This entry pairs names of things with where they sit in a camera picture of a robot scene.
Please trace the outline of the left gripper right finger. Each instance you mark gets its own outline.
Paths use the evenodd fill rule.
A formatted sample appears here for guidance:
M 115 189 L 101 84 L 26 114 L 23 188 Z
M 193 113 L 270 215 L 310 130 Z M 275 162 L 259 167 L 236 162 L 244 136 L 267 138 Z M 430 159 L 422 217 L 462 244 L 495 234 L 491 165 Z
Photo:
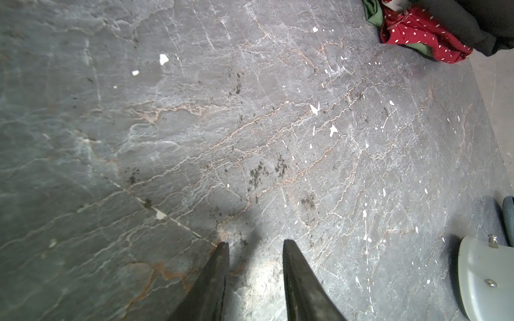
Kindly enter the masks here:
M 286 310 L 289 320 L 344 320 L 295 241 L 283 243 Z

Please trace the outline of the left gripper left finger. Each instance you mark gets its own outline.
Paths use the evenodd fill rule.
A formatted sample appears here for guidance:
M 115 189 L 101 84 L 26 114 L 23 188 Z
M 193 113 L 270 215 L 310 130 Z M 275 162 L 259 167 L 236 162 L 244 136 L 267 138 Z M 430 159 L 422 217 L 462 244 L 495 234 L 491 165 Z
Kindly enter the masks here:
M 229 244 L 218 244 L 188 295 L 170 320 L 223 320 L 226 282 L 230 271 Z

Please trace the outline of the red polka dot skirt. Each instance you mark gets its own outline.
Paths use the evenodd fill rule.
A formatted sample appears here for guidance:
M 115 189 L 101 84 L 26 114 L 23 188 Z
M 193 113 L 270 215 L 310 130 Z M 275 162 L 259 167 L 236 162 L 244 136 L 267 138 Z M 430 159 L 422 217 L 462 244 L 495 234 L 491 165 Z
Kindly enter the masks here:
M 380 1 L 380 8 L 383 44 L 408 47 L 447 64 L 466 60 L 473 52 L 420 6 L 409 1 Z

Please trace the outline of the green skirt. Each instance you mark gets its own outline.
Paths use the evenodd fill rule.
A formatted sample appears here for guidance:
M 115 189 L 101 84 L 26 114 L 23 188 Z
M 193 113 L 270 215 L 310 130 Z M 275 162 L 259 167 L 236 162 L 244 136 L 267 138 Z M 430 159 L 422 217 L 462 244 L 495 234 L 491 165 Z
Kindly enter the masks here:
M 384 25 L 384 14 L 381 8 L 381 1 L 363 0 L 366 21 L 381 29 Z M 432 49 L 424 44 L 406 44 L 404 47 L 416 50 L 420 54 L 433 58 Z

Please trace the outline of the black skirt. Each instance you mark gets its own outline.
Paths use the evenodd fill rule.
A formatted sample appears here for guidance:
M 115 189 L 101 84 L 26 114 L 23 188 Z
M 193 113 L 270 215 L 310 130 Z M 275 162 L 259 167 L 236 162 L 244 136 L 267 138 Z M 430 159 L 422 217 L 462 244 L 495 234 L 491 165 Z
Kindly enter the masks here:
M 484 56 L 513 49 L 513 2 L 498 0 L 413 1 L 464 45 Z

